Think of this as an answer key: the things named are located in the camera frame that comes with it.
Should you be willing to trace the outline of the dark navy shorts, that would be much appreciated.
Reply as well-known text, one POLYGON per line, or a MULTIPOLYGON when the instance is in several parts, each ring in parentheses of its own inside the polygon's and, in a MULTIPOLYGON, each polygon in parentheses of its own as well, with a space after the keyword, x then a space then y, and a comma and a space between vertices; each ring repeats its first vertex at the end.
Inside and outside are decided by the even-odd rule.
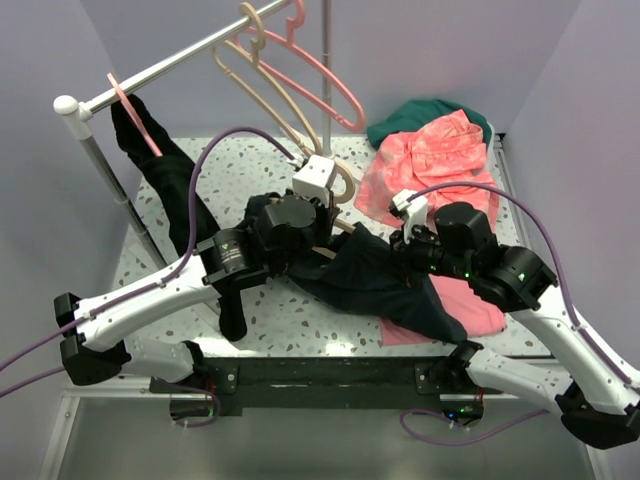
POLYGON ((352 233, 333 235, 325 245, 332 259, 311 251, 287 271, 299 288, 324 304, 353 315, 386 318, 434 340, 467 340, 462 323, 445 311, 425 274, 407 274, 391 247, 357 223, 352 233))

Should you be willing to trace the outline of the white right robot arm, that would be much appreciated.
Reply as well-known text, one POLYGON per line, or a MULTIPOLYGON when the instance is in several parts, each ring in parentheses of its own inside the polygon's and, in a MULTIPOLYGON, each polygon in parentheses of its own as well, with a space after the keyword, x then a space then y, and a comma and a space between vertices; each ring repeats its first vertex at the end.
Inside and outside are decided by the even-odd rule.
POLYGON ((473 293, 523 325, 562 369, 554 373, 466 340, 427 370, 459 392, 474 386, 529 401, 560 418, 584 444, 600 450, 639 438, 639 372, 626 363, 565 301, 559 274, 533 251, 498 242, 487 216, 466 202, 436 211, 398 198, 390 211, 402 224, 392 251, 411 273, 462 280, 473 293))

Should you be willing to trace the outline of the beige hanger front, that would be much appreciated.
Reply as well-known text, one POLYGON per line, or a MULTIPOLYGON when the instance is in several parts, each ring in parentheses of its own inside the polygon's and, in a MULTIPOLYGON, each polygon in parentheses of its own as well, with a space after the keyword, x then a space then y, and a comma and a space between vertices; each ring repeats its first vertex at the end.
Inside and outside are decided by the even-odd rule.
MULTIPOLYGON (((341 160, 334 160, 334 164, 336 166, 337 175, 345 184, 344 192, 334 196, 334 203, 338 205, 345 204, 355 195, 355 179, 351 171, 341 160)), ((352 234, 355 231, 355 227, 352 224, 349 224, 338 217, 334 219, 333 226, 348 234, 352 234)), ((330 260, 334 259, 336 256, 335 252, 325 247, 314 247, 313 251, 330 260)))

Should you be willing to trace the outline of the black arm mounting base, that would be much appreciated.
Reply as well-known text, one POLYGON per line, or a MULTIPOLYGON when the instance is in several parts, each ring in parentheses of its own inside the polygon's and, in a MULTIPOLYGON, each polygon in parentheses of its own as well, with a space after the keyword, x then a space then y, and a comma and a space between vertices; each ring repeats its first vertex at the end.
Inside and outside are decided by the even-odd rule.
POLYGON ((223 416, 240 416, 246 409, 404 410, 479 390, 461 367, 447 374, 445 356, 210 357, 206 364, 181 388, 153 378, 149 391, 170 395, 170 412, 182 415, 208 404, 191 398, 190 388, 209 389, 223 416))

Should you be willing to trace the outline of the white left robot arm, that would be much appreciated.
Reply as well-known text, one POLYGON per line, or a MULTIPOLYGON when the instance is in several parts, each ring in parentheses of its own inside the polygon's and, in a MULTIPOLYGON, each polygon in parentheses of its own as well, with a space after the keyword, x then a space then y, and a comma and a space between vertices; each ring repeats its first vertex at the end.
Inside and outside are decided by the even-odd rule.
POLYGON ((241 291, 285 273, 326 243, 337 213, 317 198, 271 199, 237 227, 216 232, 140 281, 100 297, 56 297, 64 371, 77 386, 137 375, 175 383, 185 392, 200 390, 207 368, 195 342, 144 339, 139 330, 182 309, 215 302, 223 336, 241 339, 246 333, 241 291))

